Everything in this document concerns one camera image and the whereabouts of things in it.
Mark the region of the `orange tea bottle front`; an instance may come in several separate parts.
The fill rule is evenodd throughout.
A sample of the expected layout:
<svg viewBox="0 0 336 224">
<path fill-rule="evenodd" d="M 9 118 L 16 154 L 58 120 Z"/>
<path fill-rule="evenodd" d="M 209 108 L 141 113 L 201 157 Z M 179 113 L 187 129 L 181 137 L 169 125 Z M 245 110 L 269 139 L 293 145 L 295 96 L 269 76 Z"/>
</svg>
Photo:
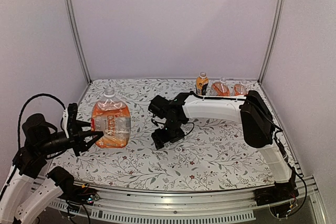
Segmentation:
<svg viewBox="0 0 336 224">
<path fill-rule="evenodd" d="M 247 89 L 246 89 L 246 84 L 247 81 L 246 80 L 241 80 L 239 83 L 234 85 L 234 96 L 238 96 L 238 95 L 246 95 Z"/>
</svg>

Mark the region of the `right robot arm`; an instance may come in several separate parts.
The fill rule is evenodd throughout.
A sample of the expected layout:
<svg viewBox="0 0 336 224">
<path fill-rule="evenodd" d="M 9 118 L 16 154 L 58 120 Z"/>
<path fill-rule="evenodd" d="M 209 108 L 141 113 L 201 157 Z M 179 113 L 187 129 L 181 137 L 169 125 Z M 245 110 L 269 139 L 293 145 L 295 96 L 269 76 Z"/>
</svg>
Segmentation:
<svg viewBox="0 0 336 224">
<path fill-rule="evenodd" d="M 168 100 L 155 96 L 148 110 L 162 119 L 163 127 L 156 129 L 151 138 L 156 149 L 167 142 L 174 143 L 186 133 L 181 129 L 190 119 L 218 119 L 242 125 L 245 143 L 256 148 L 263 156 L 274 177 L 274 185 L 254 191 L 258 205 L 295 198 L 299 195 L 295 180 L 296 170 L 289 164 L 288 154 L 277 135 L 282 131 L 260 94 L 250 90 L 236 97 L 204 96 L 193 91 L 179 93 Z"/>
</svg>

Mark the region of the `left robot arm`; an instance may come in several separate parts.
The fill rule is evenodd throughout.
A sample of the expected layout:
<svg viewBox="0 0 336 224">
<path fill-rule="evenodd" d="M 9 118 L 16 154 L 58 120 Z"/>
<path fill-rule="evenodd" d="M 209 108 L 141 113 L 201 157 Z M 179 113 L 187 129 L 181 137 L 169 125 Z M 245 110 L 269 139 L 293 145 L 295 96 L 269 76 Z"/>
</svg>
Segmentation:
<svg viewBox="0 0 336 224">
<path fill-rule="evenodd" d="M 33 223 L 35 218 L 57 197 L 75 205 L 92 205 L 99 196 L 88 185 L 74 184 L 74 177 L 57 166 L 47 173 L 42 185 L 24 200 L 34 180 L 54 153 L 72 149 L 76 156 L 87 151 L 103 137 L 101 131 L 82 131 L 89 123 L 72 120 L 67 133 L 56 130 L 41 113 L 31 115 L 21 127 L 26 136 L 16 153 L 1 191 L 1 223 Z"/>
</svg>

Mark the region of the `milk tea bottle dark label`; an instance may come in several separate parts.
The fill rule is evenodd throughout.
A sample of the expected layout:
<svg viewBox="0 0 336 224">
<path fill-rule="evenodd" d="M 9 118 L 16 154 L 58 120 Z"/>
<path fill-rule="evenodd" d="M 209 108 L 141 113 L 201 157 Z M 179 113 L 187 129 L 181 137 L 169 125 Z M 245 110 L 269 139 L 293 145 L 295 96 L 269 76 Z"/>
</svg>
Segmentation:
<svg viewBox="0 0 336 224">
<path fill-rule="evenodd" d="M 206 95 L 206 90 L 208 87 L 208 77 L 206 72 L 200 72 L 196 79 L 196 93 L 198 95 Z"/>
</svg>

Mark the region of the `orange tea bottle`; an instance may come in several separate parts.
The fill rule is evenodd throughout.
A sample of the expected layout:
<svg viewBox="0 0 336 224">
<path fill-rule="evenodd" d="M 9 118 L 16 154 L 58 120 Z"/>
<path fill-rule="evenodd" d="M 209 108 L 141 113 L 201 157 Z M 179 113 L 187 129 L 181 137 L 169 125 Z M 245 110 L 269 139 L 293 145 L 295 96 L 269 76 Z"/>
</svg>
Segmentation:
<svg viewBox="0 0 336 224">
<path fill-rule="evenodd" d="M 106 87 L 95 103 L 91 115 L 91 130 L 102 131 L 96 141 L 99 148 L 124 148 L 131 134 L 131 115 L 128 106 L 120 100 L 114 88 Z"/>
<path fill-rule="evenodd" d="M 218 81 L 215 81 L 211 85 L 211 89 L 208 93 L 210 96 L 229 97 L 230 90 L 227 86 L 226 78 L 221 77 Z"/>
<path fill-rule="evenodd" d="M 234 96 L 238 96 L 238 95 L 246 95 L 247 89 L 246 89 L 246 84 L 247 81 L 246 80 L 241 80 L 239 83 L 234 85 Z"/>
</svg>

